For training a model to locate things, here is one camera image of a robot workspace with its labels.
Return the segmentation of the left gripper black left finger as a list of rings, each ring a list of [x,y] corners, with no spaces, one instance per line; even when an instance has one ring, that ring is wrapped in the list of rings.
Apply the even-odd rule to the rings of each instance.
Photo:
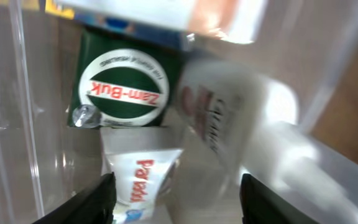
[[[116,202],[116,177],[111,172],[34,224],[112,224]]]

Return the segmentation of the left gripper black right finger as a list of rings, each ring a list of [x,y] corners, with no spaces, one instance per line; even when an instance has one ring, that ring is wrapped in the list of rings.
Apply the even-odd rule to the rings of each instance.
[[[242,224],[317,224],[250,174],[240,186]]]

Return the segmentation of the white Panadol box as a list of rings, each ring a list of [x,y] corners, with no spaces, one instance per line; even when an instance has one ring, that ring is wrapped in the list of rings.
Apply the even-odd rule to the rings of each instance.
[[[113,223],[150,219],[168,173],[183,152],[166,127],[100,129],[102,173],[116,177]]]

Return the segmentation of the small white lotion bottle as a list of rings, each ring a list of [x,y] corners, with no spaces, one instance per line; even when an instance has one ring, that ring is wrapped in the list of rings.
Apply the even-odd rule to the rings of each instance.
[[[179,115],[235,172],[257,129],[275,123],[296,124],[299,103],[286,84],[217,58],[193,58],[178,82]]]

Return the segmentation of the dark green round-logo box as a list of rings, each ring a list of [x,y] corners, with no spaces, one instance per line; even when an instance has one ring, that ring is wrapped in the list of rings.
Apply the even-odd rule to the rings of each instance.
[[[95,128],[160,126],[183,68],[176,49],[85,27],[67,124],[80,127],[75,110],[95,107]]]

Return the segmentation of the clear plastic container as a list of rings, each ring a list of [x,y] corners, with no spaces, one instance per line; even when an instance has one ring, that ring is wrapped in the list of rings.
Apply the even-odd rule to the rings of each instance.
[[[0,1],[0,223],[34,223],[104,175],[100,129],[112,127],[96,129],[100,113],[86,105],[80,127],[67,124],[85,27],[39,1]],[[358,164],[310,133],[358,46],[358,1],[267,1],[250,44],[193,34],[183,68],[217,58],[278,80],[295,92],[299,120],[257,129],[229,172],[178,113],[182,68],[153,127],[172,129],[183,152],[152,217],[132,223],[242,223],[243,174],[317,223],[358,223]]]

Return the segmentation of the white Hansaplast box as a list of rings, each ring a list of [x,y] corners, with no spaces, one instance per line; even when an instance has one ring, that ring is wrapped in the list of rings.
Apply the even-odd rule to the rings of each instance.
[[[79,11],[187,31],[234,44],[257,37],[266,0],[57,0]]]

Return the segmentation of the blue VapoDrops box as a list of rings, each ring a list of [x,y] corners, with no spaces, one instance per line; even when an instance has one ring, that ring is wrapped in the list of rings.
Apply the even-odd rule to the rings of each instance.
[[[39,3],[47,14],[77,21],[88,27],[98,28],[114,34],[121,34],[164,47],[189,51],[193,48],[195,42],[195,35],[193,33],[186,34],[112,17],[96,16],[89,12],[75,11],[68,6],[58,4],[54,0],[40,0]]]

